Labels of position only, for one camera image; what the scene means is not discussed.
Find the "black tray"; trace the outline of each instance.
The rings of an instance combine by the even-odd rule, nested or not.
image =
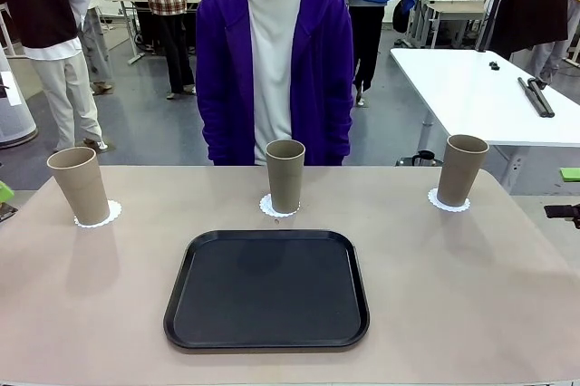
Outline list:
[[[189,245],[163,325],[187,349],[330,349],[360,341],[369,311],[344,236],[216,231]]]

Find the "paper doily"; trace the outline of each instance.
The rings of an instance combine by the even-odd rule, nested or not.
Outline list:
[[[281,214],[277,211],[274,211],[274,207],[272,207],[272,195],[266,194],[262,197],[262,200],[260,200],[260,209],[262,209],[262,212],[264,212],[264,214],[267,216],[284,218],[293,216],[296,212],[298,212],[298,209],[300,209],[300,204],[298,204],[298,209],[296,211],[291,212],[290,214]]]
[[[104,221],[102,221],[101,223],[97,223],[96,225],[85,226],[79,223],[79,219],[76,216],[74,216],[74,224],[78,227],[83,227],[85,229],[93,229],[95,227],[108,225],[120,214],[121,214],[121,204],[119,202],[115,202],[114,200],[109,200],[109,216]]]
[[[469,209],[469,206],[471,205],[471,202],[469,202],[468,198],[465,199],[465,203],[460,207],[450,207],[448,205],[445,205],[444,203],[439,202],[439,199],[437,198],[437,188],[432,189],[427,195],[427,197],[429,198],[429,202],[431,202],[434,206],[449,212],[467,211]]]

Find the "beige cup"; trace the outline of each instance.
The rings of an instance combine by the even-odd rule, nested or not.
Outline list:
[[[473,181],[489,151],[489,145],[470,135],[453,135],[447,139],[437,199],[449,207],[465,203]]]
[[[266,165],[274,211],[290,214],[298,209],[305,153],[305,145],[295,140],[272,141],[266,146]]]
[[[52,155],[46,164],[64,193],[72,212],[85,226],[109,216],[97,154],[90,148],[71,148]]]

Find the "purple jacket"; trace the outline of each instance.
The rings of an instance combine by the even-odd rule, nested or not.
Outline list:
[[[247,0],[203,0],[197,16],[198,106],[209,159],[254,165],[254,77]],[[302,0],[292,49],[292,135],[305,163],[350,153],[353,36],[344,0]]]

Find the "beige pants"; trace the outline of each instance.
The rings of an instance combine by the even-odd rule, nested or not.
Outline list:
[[[31,60],[43,84],[44,94],[58,126],[57,150],[74,147],[73,105],[81,118],[84,138],[101,141],[102,132],[97,120],[97,106],[92,97],[87,63],[82,52],[64,60]]]

